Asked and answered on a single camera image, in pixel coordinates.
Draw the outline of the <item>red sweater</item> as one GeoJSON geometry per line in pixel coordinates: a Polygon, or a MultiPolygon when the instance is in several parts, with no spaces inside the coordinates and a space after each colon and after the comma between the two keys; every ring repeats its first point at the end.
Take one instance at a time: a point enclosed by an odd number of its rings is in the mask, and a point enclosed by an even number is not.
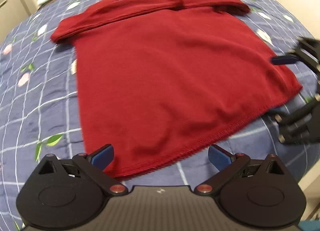
{"type": "Polygon", "coordinates": [[[101,0],[51,36],[76,52],[85,150],[125,179],[203,150],[302,89],[243,22],[241,0],[101,0]]]}

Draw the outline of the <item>blue floral plaid quilt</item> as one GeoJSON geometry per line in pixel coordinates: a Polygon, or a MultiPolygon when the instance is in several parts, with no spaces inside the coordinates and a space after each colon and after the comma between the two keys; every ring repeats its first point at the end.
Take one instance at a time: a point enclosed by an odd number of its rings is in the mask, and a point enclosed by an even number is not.
{"type": "MultiPolygon", "coordinates": [[[[69,159],[84,151],[71,46],[55,47],[51,34],[60,21],[99,0],[57,0],[14,28],[1,45],[1,230],[18,230],[23,222],[16,197],[45,154],[69,159]],[[47,140],[61,137],[54,146],[47,140]]],[[[242,0],[251,8],[240,17],[276,54],[287,52],[298,36],[311,33],[276,0],[242,0]]],[[[271,117],[253,121],[219,146],[251,158],[275,153],[299,181],[319,160],[319,144],[282,145],[271,117]]],[[[132,185],[190,185],[217,172],[205,149],[169,167],[124,181],[132,185]]]]}

